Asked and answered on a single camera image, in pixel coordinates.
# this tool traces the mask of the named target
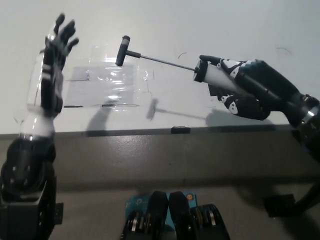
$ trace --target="robotic arm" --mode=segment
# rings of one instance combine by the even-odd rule
[[[261,60],[235,61],[201,55],[194,80],[219,89],[218,99],[243,118],[264,120],[272,111],[282,112],[299,132],[301,143],[320,160],[320,103],[302,94],[284,76]],[[228,85],[221,87],[216,72]]]
[[[45,240],[62,222],[63,203],[56,204],[56,176],[53,162],[54,118],[63,106],[62,70],[66,57],[79,39],[75,21],[59,31],[61,14],[45,37],[30,80],[28,115],[20,134],[7,150],[0,176],[0,238],[3,240]]]

